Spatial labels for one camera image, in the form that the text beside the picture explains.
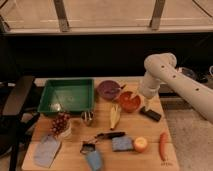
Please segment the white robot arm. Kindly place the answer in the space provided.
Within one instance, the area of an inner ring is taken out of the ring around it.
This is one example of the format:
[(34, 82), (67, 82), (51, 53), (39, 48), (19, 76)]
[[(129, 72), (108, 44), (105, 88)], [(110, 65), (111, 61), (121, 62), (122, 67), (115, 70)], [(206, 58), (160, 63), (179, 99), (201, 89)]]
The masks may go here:
[(139, 84), (139, 92), (152, 99), (158, 93), (160, 83), (164, 82), (213, 124), (213, 90), (179, 73), (176, 64), (177, 59), (172, 53), (149, 55), (144, 60), (146, 72)]

